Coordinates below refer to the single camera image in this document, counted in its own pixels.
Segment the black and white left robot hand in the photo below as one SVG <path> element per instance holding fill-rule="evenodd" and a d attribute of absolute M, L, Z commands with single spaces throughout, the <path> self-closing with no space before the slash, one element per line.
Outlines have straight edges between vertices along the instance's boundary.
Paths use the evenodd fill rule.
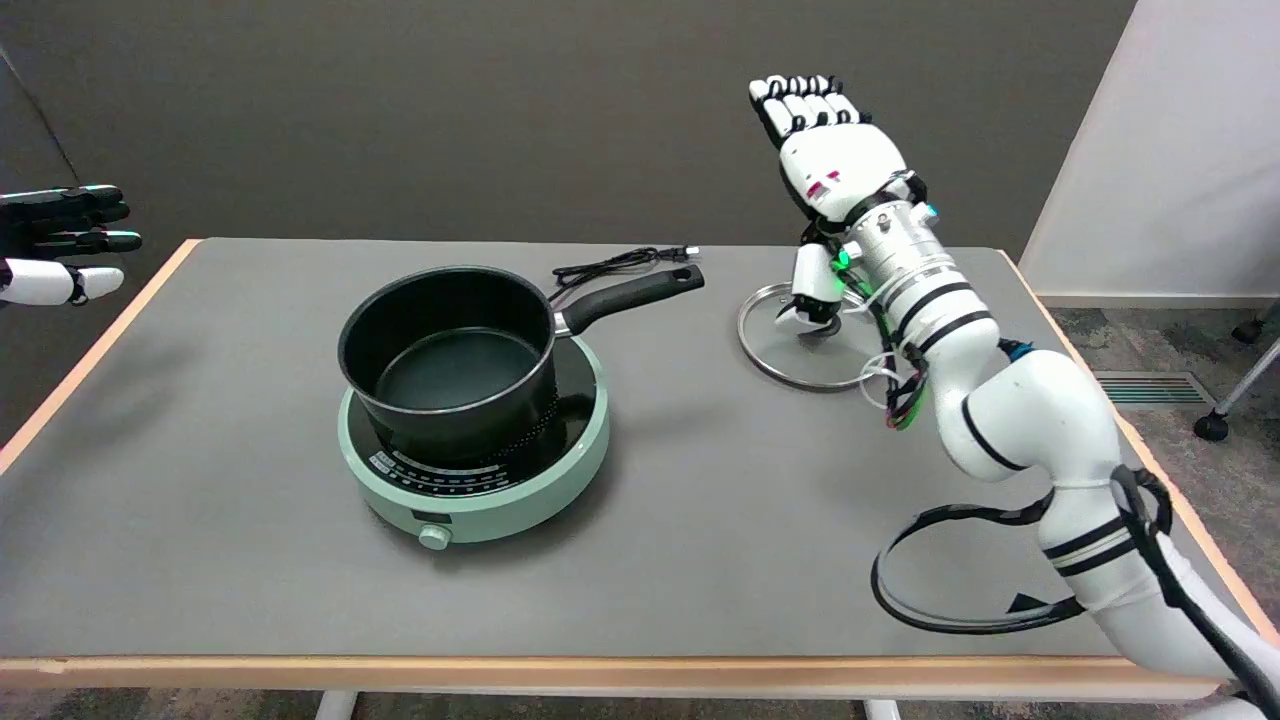
<path fill-rule="evenodd" d="M 140 233 L 109 227 L 129 214 L 114 184 L 4 193 L 3 304 L 82 306 L 118 291 L 125 281 L 120 268 L 77 266 L 65 259 L 140 250 Z"/>

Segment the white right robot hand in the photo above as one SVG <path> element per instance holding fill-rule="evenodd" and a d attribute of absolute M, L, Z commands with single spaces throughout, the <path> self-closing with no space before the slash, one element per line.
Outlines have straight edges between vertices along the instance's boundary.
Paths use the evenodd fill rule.
<path fill-rule="evenodd" d="M 797 336 L 833 334 L 852 270 L 867 255 L 854 237 L 855 224 L 886 204 L 925 201 L 927 186 L 838 78 L 767 76 L 753 79 L 748 94 L 778 151 L 788 192 L 808 219 L 790 300 L 774 325 Z"/>

